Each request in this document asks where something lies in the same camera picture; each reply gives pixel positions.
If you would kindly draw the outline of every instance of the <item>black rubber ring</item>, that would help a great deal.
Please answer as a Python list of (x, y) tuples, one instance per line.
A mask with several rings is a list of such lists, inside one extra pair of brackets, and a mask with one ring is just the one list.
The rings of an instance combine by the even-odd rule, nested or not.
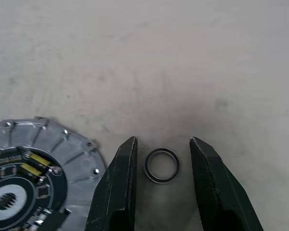
[[(160, 153), (163, 153), (163, 154), (170, 156), (176, 163), (176, 171), (170, 178), (167, 178), (167, 179), (156, 178), (155, 176), (153, 176), (153, 174), (150, 171), (149, 160)], [(165, 183), (168, 183), (169, 181), (173, 180), (178, 175), (179, 169), (180, 169), (180, 162), (179, 162), (179, 158), (177, 157), (177, 155), (173, 151), (171, 151), (167, 148), (158, 148), (158, 149), (155, 149), (154, 151), (150, 152), (150, 154), (146, 157), (144, 167), (145, 167), (144, 168), (145, 174), (148, 176), (148, 178), (150, 180), (152, 180), (153, 182), (158, 183), (158, 184), (165, 184)]]

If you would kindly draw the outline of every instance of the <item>gray surface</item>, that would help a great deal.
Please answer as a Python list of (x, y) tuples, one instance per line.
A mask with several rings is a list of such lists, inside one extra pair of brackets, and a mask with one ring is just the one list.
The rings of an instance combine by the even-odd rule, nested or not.
[[(105, 165), (96, 147), (96, 143), (93, 141), (75, 134), (69, 128), (45, 117), (10, 119), (0, 122), (0, 150), (22, 148), (39, 151), (52, 156), (63, 168), (68, 188), (63, 207), (71, 211), (71, 214), (61, 227), (62, 231), (85, 229), (94, 190), (105, 172)], [(3, 167), (13, 164), (20, 165), (21, 163), (7, 164)], [(48, 208), (53, 206), (53, 200), (50, 201)]]
[(0, 0), (0, 120), (166, 146), (170, 185), (139, 172), (137, 225), (199, 225), (188, 140), (215, 147), (265, 230), (289, 231), (289, 0)]

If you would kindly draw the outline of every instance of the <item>concrete floor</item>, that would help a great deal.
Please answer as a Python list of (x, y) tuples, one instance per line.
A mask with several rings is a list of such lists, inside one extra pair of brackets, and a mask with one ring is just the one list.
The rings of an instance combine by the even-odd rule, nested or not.
[(139, 168), (137, 230), (202, 230), (188, 142), (210, 143), (264, 230), (289, 231), (289, 0), (0, 0), (0, 120), (53, 117), (109, 164), (172, 148), (181, 175)]

